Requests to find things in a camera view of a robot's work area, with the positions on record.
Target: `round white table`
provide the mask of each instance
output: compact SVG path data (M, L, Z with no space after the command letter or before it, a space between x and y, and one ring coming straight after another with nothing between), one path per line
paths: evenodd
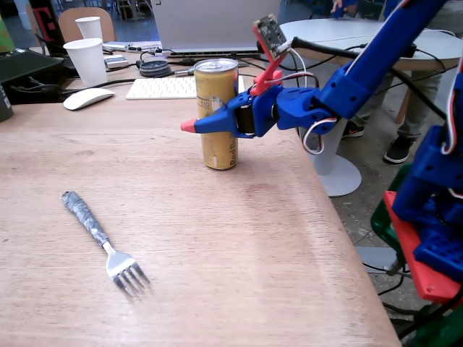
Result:
M363 43L369 43L380 30L382 22L360 19L332 18L321 20L300 20L281 25L287 40L295 36L319 45L346 49ZM436 30L425 29L415 40L417 47L437 56L446 67L458 63L462 55L463 40ZM330 54L319 53L308 49L297 49L302 57L324 60ZM336 57L333 64L344 65L351 59ZM416 52L412 58L400 59L394 67L396 69L412 70L440 70L442 66L433 57ZM325 150L313 156L313 163L317 173L330 197L339 197L356 190L362 182L362 177L354 164L336 155L341 142L342 132L346 121L340 121L336 127L323 136Z

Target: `wrapped fork handle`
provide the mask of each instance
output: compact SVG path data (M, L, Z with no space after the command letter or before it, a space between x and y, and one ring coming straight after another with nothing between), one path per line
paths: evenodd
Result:
M104 233L100 223L85 204L84 200L76 192L65 192L62 196L64 206L74 213L79 222L92 234L100 246L109 242L109 237Z

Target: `white mouse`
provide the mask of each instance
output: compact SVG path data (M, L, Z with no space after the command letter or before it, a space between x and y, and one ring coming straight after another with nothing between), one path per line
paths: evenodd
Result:
M71 111L78 110L80 108L92 105L98 101L110 98L114 95L114 92L103 88L89 88L81 90L80 92L71 94L63 102L65 108Z

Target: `white keyboard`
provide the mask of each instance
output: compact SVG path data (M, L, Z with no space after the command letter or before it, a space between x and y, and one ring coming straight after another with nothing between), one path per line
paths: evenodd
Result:
M245 81L238 79L239 92L245 91ZM127 100L196 99L194 77L140 78L133 82L125 96Z

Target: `can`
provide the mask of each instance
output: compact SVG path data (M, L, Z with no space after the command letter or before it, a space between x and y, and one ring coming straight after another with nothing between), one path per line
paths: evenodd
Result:
M195 65L197 109L209 117L238 94L238 62L208 59ZM202 134L203 160L210 168L226 170L238 161L238 139L231 132Z

